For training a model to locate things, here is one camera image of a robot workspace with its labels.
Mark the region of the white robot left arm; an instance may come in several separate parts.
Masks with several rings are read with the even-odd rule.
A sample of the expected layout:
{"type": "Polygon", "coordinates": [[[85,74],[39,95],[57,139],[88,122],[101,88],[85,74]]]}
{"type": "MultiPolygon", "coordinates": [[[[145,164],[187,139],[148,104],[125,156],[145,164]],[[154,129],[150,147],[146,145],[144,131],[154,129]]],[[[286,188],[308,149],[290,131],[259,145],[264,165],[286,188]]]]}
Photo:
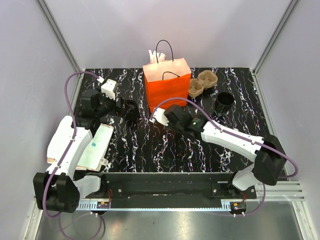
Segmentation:
{"type": "Polygon", "coordinates": [[[105,156],[113,129],[101,118],[112,115],[129,121],[137,114],[135,101],[116,98],[112,90],[85,90],[75,115],[60,121],[49,143],[47,158],[52,164],[33,177],[37,207],[45,213],[73,213],[88,195],[103,198],[108,193],[106,178],[89,172],[74,179],[76,168],[82,159],[100,161],[105,156]]]}

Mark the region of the black paper coffee cup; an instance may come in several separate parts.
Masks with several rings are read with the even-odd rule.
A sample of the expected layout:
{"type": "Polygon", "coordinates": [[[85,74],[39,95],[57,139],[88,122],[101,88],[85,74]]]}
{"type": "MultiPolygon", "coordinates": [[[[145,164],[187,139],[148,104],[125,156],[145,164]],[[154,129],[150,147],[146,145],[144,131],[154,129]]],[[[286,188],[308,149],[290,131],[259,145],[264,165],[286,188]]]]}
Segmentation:
{"type": "Polygon", "coordinates": [[[217,117],[224,116],[234,105],[234,96],[229,92],[220,92],[214,103],[214,113],[217,117]]]}

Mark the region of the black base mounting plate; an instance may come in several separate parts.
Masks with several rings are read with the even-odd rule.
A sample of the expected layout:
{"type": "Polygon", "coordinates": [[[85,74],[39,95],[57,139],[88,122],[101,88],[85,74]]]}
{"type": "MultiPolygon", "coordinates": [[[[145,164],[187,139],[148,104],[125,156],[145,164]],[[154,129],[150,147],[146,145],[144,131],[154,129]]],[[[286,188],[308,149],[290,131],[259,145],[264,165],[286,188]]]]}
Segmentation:
{"type": "Polygon", "coordinates": [[[191,173],[103,173],[102,188],[88,195],[91,199],[168,200],[254,200],[254,186],[241,192],[229,185],[233,174],[222,172],[191,173]]]}

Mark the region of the orange paper bag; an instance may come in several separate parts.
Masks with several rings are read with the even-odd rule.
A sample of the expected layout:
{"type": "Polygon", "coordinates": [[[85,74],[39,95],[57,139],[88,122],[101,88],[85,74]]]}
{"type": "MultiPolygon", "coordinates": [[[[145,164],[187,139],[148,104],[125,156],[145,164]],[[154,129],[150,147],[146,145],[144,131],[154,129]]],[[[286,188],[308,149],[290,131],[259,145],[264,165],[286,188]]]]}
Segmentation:
{"type": "Polygon", "coordinates": [[[174,58],[148,63],[143,66],[147,104],[151,112],[162,101],[161,105],[167,109],[172,104],[180,107],[187,105],[191,68],[184,58],[174,58]]]}

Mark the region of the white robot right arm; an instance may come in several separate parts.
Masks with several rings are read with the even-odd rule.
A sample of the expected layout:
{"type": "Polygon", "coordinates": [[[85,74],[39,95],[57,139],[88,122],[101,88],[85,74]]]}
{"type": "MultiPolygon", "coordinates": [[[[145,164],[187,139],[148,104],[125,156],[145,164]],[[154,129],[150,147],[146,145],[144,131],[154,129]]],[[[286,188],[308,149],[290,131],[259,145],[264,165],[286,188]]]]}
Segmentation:
{"type": "Polygon", "coordinates": [[[164,110],[162,117],[163,124],[176,132],[222,146],[252,162],[248,167],[233,174],[227,185],[230,197],[239,198],[245,190],[259,183],[268,186],[277,184],[286,159],[280,155],[284,150],[275,136],[246,135],[218,125],[215,121],[209,121],[204,115],[192,117],[176,104],[164,110]]]}

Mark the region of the black coffee cup lid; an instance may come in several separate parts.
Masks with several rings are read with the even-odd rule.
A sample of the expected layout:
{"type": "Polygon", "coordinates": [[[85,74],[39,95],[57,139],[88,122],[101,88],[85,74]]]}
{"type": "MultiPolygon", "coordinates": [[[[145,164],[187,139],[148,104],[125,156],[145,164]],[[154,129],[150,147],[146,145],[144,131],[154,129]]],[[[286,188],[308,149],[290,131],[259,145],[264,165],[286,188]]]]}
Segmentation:
{"type": "Polygon", "coordinates": [[[139,118],[139,108],[135,101],[125,100],[124,103],[124,119],[126,121],[136,121],[139,118]]]}

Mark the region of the white napkin stack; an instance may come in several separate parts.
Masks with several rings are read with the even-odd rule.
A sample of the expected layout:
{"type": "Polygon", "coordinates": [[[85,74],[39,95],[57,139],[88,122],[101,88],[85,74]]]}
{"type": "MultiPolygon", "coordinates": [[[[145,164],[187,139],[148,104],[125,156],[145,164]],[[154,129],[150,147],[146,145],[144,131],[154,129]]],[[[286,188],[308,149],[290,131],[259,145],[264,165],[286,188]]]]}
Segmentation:
{"type": "MultiPolygon", "coordinates": [[[[68,146],[74,129],[71,127],[72,119],[66,116],[58,125],[47,148],[47,162],[51,164],[47,171],[52,173],[68,146]]],[[[101,124],[95,134],[83,127],[76,130],[75,140],[68,150],[57,173],[67,173],[72,176],[76,170],[98,172],[102,166],[109,143],[114,132],[114,127],[101,124]]]]}

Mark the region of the brown cardboard cup carrier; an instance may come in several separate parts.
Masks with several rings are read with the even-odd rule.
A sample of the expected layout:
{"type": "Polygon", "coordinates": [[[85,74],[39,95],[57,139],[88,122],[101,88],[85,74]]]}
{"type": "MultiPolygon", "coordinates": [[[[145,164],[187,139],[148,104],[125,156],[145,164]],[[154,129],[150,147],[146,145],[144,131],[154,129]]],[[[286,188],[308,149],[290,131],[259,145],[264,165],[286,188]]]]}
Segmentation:
{"type": "Polygon", "coordinates": [[[198,74],[197,78],[192,78],[189,83],[188,95],[196,98],[201,95],[204,90],[214,87],[218,82],[217,75],[210,71],[204,70],[198,74]]]}

